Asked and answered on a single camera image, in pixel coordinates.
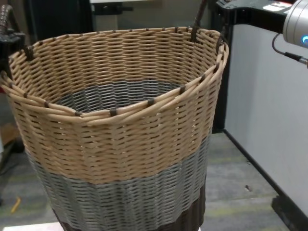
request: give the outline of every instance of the white paper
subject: white paper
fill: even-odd
[[[63,231],[63,229],[61,225],[57,222],[37,225],[5,227],[3,231]]]
[[[274,1],[270,5],[266,5],[263,7],[264,10],[267,11],[281,11],[285,8],[291,7],[292,4],[286,3],[286,2],[281,2],[281,1]]]

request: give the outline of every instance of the gray wicker band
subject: gray wicker band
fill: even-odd
[[[95,85],[64,96],[57,103],[79,112],[93,112],[103,109],[125,107],[155,98],[180,87],[178,83],[157,80],[117,81]]]
[[[29,155],[59,220],[83,231],[151,231],[173,223],[198,199],[207,147],[159,174],[94,185],[46,171]]]

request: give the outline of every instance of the yellow object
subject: yellow object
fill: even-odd
[[[14,204],[13,208],[11,209],[11,214],[14,213],[14,212],[16,211],[16,209],[19,207],[20,203],[21,203],[21,199],[20,199],[20,197],[18,196],[18,197],[17,197],[16,203]]]

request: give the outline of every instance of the blue light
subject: blue light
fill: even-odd
[[[308,35],[303,36],[302,41],[305,45],[308,45]]]

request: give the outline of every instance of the white surface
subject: white surface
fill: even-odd
[[[3,231],[63,231],[59,223],[6,227]]]
[[[129,2],[129,1],[151,1],[151,0],[90,0],[90,3]]]
[[[226,129],[308,215],[308,69],[271,48],[275,33],[234,27]],[[277,48],[308,57],[308,49]]]

